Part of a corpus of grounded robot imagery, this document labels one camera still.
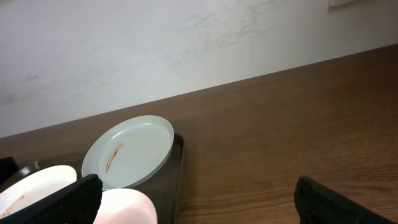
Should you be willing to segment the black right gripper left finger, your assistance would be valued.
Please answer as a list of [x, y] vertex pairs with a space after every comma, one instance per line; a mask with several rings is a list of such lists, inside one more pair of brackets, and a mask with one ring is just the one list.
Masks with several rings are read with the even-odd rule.
[[101, 205], [103, 183], [90, 174], [1, 219], [1, 224], [92, 224]]

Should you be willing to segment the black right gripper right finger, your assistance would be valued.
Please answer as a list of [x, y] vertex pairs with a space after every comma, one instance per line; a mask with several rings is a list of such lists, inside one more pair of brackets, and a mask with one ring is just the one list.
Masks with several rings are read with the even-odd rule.
[[395, 224], [307, 176], [298, 178], [294, 203], [300, 224]]

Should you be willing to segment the pink plate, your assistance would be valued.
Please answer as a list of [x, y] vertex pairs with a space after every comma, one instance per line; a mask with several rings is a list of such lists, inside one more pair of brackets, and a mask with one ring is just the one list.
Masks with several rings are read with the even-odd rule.
[[94, 224], [158, 224], [148, 196], [133, 189], [104, 191]]

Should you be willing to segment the cream white plate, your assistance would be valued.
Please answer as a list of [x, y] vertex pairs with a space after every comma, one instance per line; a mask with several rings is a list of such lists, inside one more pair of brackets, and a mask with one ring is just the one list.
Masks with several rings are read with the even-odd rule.
[[38, 202], [76, 180], [76, 170], [68, 165], [48, 167], [23, 178], [1, 192], [1, 218]]

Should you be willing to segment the pale green plate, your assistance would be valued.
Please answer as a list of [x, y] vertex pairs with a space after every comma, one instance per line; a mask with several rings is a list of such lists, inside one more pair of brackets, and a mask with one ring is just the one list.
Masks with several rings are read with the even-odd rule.
[[83, 177], [96, 174], [103, 190], [135, 187], [167, 161], [174, 128], [163, 117], [144, 115], [107, 130], [90, 147], [81, 166]]

